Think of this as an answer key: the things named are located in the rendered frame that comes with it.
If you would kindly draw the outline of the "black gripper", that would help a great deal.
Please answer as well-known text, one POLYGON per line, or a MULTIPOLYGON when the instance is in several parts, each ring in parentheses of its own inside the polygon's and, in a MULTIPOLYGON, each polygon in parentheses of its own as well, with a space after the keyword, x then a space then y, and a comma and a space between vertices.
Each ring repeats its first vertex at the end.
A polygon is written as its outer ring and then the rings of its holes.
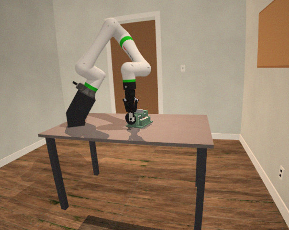
POLYGON ((123 102, 126 111, 129 113, 129 121, 134 121, 134 113, 137 110, 138 101, 139 100, 135 97, 135 90, 125 91, 125 98, 123 99, 123 102), (132 120, 130 120, 130 118, 132 118, 132 120))

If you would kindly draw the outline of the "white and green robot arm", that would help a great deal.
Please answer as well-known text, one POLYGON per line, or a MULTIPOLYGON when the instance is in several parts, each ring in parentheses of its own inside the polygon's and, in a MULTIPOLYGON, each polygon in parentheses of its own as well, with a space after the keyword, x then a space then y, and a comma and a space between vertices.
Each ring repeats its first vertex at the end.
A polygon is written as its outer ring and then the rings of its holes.
POLYGON ((126 62, 121 67, 123 89, 132 91, 136 89, 135 77, 148 76, 151 72, 151 66, 143 58, 137 49, 130 34, 114 18, 108 18, 104 21, 98 35, 90 45, 86 53, 76 63, 75 70, 78 75, 86 78, 85 84, 76 83, 76 88, 85 95, 95 98, 95 93, 102 84, 106 74, 94 66, 98 56, 114 37, 132 62, 126 62))

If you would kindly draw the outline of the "green clamp slide with handwheel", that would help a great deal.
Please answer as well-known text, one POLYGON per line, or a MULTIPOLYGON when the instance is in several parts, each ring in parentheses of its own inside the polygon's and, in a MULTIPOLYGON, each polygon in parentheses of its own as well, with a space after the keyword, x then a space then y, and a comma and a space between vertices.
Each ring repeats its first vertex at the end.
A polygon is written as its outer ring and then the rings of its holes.
POLYGON ((129 121, 129 113, 126 114, 125 120, 127 122, 126 127, 143 128, 146 125, 152 123, 150 116, 148 116, 148 110, 137 109, 134 113, 134 121, 129 121), (139 119, 138 119, 139 118, 139 119))

